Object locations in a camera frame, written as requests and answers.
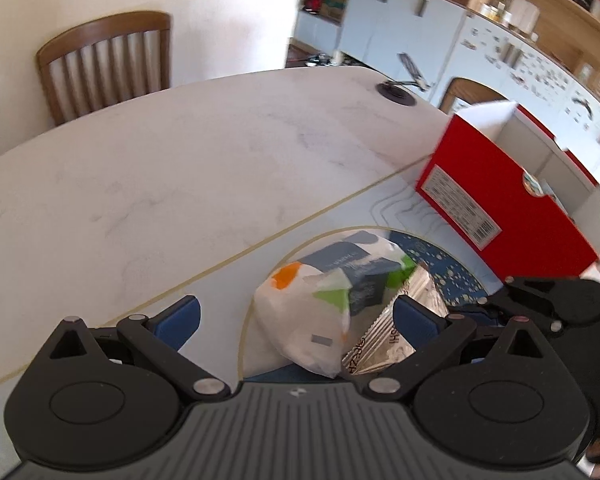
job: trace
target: white marble tabletop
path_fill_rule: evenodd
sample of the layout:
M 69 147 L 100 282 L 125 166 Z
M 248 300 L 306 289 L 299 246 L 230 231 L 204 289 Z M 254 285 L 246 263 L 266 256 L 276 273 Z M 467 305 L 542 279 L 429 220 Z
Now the white marble tabletop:
M 0 157 L 0 383 L 67 314 L 112 322 L 426 157 L 448 117 L 365 68 L 195 83 Z

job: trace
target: wooden chair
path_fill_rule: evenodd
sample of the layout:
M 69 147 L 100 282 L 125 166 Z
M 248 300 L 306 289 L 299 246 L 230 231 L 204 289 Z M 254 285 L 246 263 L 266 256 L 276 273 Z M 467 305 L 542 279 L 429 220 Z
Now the wooden chair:
M 56 126 L 168 88 L 170 34 L 169 14 L 138 10 L 83 23 L 49 41 L 36 54 L 36 63 Z M 155 70 L 158 63 L 148 63 L 148 58 L 157 57 L 152 54 L 157 55 L 158 51 L 159 75 Z
M 503 101 L 506 99 L 506 97 L 498 94 L 488 86 L 471 81 L 470 79 L 456 77 L 455 79 L 452 79 L 449 86 L 446 87 L 446 92 L 440 103 L 439 110 L 448 114 L 456 97 L 471 105 L 487 103 L 489 101 Z

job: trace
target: white wall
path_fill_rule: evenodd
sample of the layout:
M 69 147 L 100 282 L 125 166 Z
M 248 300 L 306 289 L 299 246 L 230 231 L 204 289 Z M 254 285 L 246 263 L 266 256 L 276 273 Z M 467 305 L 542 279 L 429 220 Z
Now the white wall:
M 298 0 L 0 0 L 0 154 L 53 126 L 37 50 L 79 23 L 126 10 L 173 15 L 171 84 L 282 68 Z

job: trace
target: snack package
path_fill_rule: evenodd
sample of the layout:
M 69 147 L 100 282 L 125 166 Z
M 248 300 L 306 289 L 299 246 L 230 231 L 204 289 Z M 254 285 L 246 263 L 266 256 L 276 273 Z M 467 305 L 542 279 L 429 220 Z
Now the snack package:
M 349 374 L 355 376 L 380 372 L 415 352 L 415 348 L 394 326 L 394 303 L 402 294 L 413 298 L 440 317 L 446 317 L 449 313 L 433 277 L 423 264 L 419 264 L 365 335 L 342 360 L 342 367 Z
M 278 352 L 333 378 L 415 267 L 396 244 L 358 231 L 277 269 L 257 288 L 255 312 Z

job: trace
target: orange patch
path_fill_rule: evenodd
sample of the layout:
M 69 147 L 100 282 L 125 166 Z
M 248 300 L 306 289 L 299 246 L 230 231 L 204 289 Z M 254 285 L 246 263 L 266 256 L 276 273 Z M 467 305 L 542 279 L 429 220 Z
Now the orange patch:
M 298 269 L 302 264 L 300 262 L 292 262 L 276 272 L 271 279 L 273 280 L 273 286 L 277 290 L 287 288 L 289 284 L 294 280 Z

